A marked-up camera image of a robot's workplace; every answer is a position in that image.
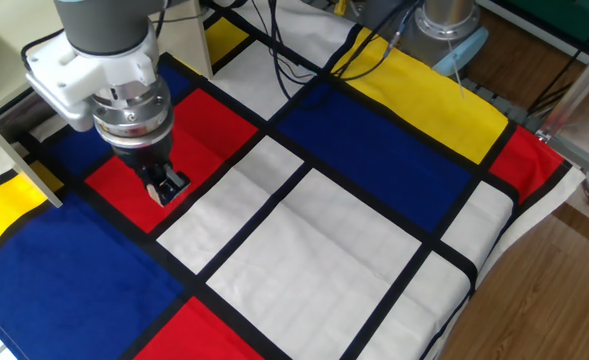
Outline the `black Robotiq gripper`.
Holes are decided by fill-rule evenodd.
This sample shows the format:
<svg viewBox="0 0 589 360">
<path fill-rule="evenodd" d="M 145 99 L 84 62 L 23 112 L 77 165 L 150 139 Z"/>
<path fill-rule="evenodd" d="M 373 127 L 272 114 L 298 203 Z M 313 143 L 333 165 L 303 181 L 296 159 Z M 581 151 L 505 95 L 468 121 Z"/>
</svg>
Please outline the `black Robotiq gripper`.
<svg viewBox="0 0 589 360">
<path fill-rule="evenodd" d="M 160 141 L 141 148 L 116 147 L 115 155 L 133 169 L 142 181 L 149 196 L 169 204 L 181 195 L 191 184 L 182 172 L 172 168 L 170 153 L 173 138 L 170 133 Z"/>
</svg>

